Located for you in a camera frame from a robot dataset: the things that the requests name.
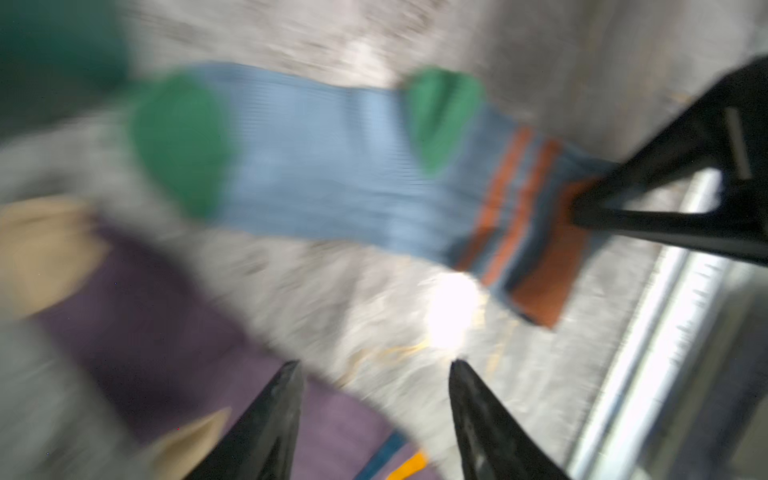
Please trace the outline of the purple sock tan toe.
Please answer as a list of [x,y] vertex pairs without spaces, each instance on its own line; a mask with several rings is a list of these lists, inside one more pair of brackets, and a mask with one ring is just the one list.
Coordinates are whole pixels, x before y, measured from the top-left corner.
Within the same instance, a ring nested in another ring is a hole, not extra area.
[[[1,292],[5,479],[187,479],[289,362],[77,199],[2,207]],[[384,415],[304,379],[288,479],[437,477]]]

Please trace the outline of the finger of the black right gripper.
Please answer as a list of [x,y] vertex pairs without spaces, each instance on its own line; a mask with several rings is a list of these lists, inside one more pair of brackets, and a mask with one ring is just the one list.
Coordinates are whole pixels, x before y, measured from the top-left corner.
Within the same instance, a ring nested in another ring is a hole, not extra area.
[[579,194],[571,219],[589,230],[766,263],[766,57],[727,73]]

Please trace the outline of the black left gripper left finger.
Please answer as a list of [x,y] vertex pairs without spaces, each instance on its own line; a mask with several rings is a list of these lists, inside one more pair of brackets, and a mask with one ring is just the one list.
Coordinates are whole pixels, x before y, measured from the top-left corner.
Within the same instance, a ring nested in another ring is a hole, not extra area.
[[186,478],[288,479],[304,384],[300,362],[289,361],[281,366],[229,432]]

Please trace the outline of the blue sock orange cuff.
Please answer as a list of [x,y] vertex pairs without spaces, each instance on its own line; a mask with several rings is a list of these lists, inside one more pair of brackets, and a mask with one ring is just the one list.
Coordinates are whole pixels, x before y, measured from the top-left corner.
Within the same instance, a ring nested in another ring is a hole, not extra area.
[[428,260],[546,328],[600,243],[570,204],[613,168],[437,67],[380,89],[193,65],[139,90],[125,126],[137,163],[191,218]]

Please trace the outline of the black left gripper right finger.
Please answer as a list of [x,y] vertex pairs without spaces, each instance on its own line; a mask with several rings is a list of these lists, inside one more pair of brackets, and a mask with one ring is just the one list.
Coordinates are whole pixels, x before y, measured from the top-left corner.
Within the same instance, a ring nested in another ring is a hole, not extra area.
[[449,397],[466,479],[569,479],[462,359],[451,363]]

